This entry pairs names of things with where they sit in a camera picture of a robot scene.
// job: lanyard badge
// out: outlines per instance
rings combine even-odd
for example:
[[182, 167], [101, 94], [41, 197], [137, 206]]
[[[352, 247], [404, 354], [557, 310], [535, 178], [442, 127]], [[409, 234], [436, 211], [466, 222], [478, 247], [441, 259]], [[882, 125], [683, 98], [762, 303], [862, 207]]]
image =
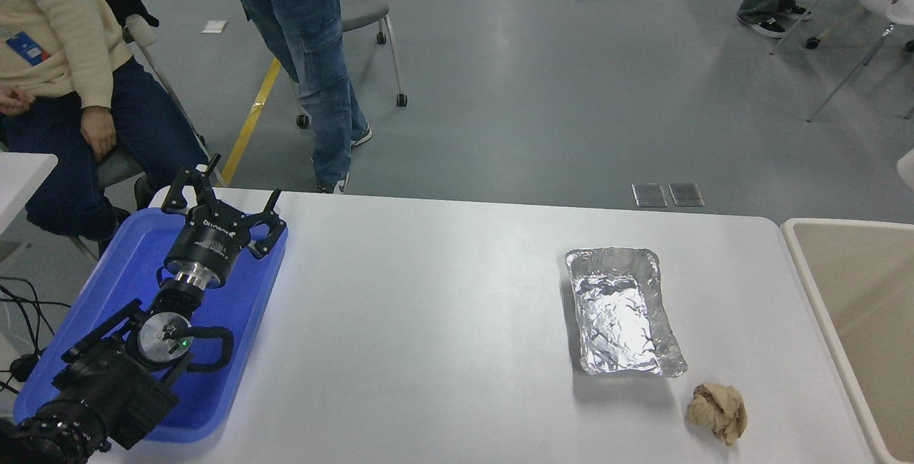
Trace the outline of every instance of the lanyard badge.
[[0, 28], [0, 38], [6, 40], [6, 46], [12, 48], [14, 52], [19, 54], [19, 57], [22, 57], [33, 66], [42, 64], [51, 56], [26, 32], [19, 32], [11, 36], [6, 29]]

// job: shoe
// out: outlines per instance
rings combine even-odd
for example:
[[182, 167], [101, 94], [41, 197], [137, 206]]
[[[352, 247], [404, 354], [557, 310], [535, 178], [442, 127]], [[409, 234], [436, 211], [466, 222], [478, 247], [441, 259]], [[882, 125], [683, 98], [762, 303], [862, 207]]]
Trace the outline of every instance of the shoe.
[[359, 145], [363, 145], [363, 144], [365, 144], [365, 143], [368, 143], [368, 140], [369, 140], [372, 136], [374, 136], [374, 134], [371, 133], [371, 128], [370, 128], [370, 126], [366, 126], [366, 127], [365, 127], [365, 132], [362, 132], [362, 135], [359, 136], [358, 138], [353, 139], [353, 140], [352, 140], [352, 143], [350, 144], [350, 146], [352, 146], [352, 148], [355, 148], [356, 146], [359, 146]]
[[349, 184], [349, 174], [346, 174], [346, 177], [342, 181], [337, 181], [335, 184], [322, 184], [317, 183], [316, 193], [325, 193], [325, 194], [344, 194], [346, 193], [346, 184]]
[[750, 23], [740, 17], [737, 17], [737, 18], [740, 19], [740, 22], [742, 24], [748, 25], [748, 28], [753, 29], [754, 31], [758, 32], [761, 35], [768, 36], [768, 37], [774, 38], [776, 40], [780, 40], [780, 38], [783, 38], [784, 32], [786, 32], [786, 29], [781, 27], [781, 25], [780, 25], [780, 23], [778, 23], [777, 19], [774, 19], [774, 18], [769, 18], [768, 21], [761, 21], [758, 23]]
[[117, 234], [118, 229], [124, 224], [127, 218], [130, 216], [130, 211], [126, 209], [121, 209], [120, 207], [111, 207], [114, 209], [114, 232], [111, 233], [111, 237], [107, 239], [99, 240], [99, 258], [105, 253], [105, 250], [108, 249], [108, 245], [111, 245], [111, 240], [114, 239], [115, 234]]
[[[781, 11], [778, 14], [780, 16], [783, 16], [784, 18], [800, 19], [800, 18], [803, 18], [804, 14], [806, 14], [806, 8], [802, 8], [802, 6], [794, 5], [794, 6], [791, 6], [790, 8], [784, 9], [784, 11]], [[810, 11], [809, 14], [806, 14], [806, 18], [803, 18], [803, 21], [807, 21], [807, 19], [810, 19], [810, 18], [813, 18], [812, 11]]]

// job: yellow floor line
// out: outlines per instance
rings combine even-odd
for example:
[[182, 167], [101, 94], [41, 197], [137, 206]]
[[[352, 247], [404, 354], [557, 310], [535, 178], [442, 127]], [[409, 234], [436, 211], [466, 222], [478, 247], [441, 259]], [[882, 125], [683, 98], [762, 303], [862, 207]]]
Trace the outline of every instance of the yellow floor line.
[[245, 149], [248, 148], [248, 142], [251, 141], [251, 135], [254, 133], [255, 126], [257, 126], [257, 120], [261, 118], [263, 106], [267, 103], [267, 98], [270, 96], [270, 90], [276, 81], [276, 76], [280, 73], [280, 68], [280, 61], [273, 59], [272, 64], [270, 64], [270, 70], [267, 71], [267, 76], [263, 78], [261, 90], [257, 92], [257, 96], [254, 99], [254, 105], [251, 106], [251, 112], [248, 113], [248, 119], [244, 121], [241, 133], [239, 133], [238, 139], [235, 140], [235, 146], [231, 149], [231, 154], [228, 155], [225, 168], [222, 168], [222, 181], [225, 182], [226, 187], [231, 185], [231, 180], [235, 176], [235, 170], [238, 169], [241, 156], [244, 155]]

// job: black cable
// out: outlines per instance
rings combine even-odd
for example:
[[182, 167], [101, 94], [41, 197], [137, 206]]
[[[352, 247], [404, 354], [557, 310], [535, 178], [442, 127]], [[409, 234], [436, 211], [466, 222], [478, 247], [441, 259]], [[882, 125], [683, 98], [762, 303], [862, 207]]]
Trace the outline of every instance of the black cable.
[[30, 320], [29, 314], [26, 312], [26, 308], [22, 306], [22, 304], [25, 303], [23, 302], [25, 298], [17, 297], [17, 295], [14, 295], [10, 292], [9, 289], [4, 288], [3, 286], [0, 286], [0, 292], [3, 292], [10, 298], [13, 298], [13, 302], [16, 304], [16, 307], [19, 307], [19, 311], [22, 312], [22, 318], [26, 321], [26, 329], [29, 331], [29, 338], [32, 339], [32, 346], [35, 348], [37, 353], [37, 351], [39, 351], [39, 338], [37, 338], [35, 331], [32, 330], [32, 320]]
[[58, 307], [66, 307], [66, 308], [71, 308], [71, 307], [73, 307], [71, 304], [64, 303], [64, 302], [62, 302], [62, 301], [45, 301], [45, 299], [43, 299], [42, 301], [37, 301], [37, 302], [36, 302], [36, 301], [33, 301], [33, 299], [25, 299], [25, 298], [22, 298], [22, 297], [19, 297], [19, 299], [6, 299], [6, 298], [0, 298], [0, 301], [2, 301], [2, 302], [4, 302], [4, 303], [16, 303], [17, 301], [21, 301], [22, 303], [27, 303], [27, 304], [29, 304], [29, 305], [33, 305], [33, 304], [36, 304], [36, 303], [37, 303], [37, 304], [39, 304], [39, 305], [56, 305], [56, 306], [58, 306]]
[[39, 292], [36, 291], [35, 286], [32, 285], [32, 282], [29, 282], [29, 280], [26, 280], [25, 278], [17, 278], [16, 276], [0, 276], [0, 280], [12, 280], [13, 282], [22, 282], [23, 284], [26, 284], [27, 286], [29, 286], [29, 288], [32, 290], [32, 297], [35, 298], [35, 302], [36, 302], [35, 304], [33, 304], [33, 308], [35, 308], [35, 311], [37, 312], [37, 314], [39, 314], [39, 318], [40, 318], [40, 321], [37, 322], [36, 334], [35, 334], [36, 338], [39, 337], [39, 331], [41, 331], [41, 321], [45, 322], [45, 325], [48, 326], [48, 330], [51, 333], [51, 337], [53, 337], [55, 335], [54, 327], [51, 326], [50, 322], [48, 322], [48, 318], [45, 317], [45, 313], [41, 310], [41, 302], [39, 301]]

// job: aluminum foil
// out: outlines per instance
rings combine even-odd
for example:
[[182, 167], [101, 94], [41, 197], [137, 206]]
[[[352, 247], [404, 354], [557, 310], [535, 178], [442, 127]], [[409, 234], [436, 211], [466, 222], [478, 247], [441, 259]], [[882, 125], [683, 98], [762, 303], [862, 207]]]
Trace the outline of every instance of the aluminum foil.
[[587, 373], [686, 372], [660, 296], [660, 263], [646, 249], [592, 248], [565, 255]]

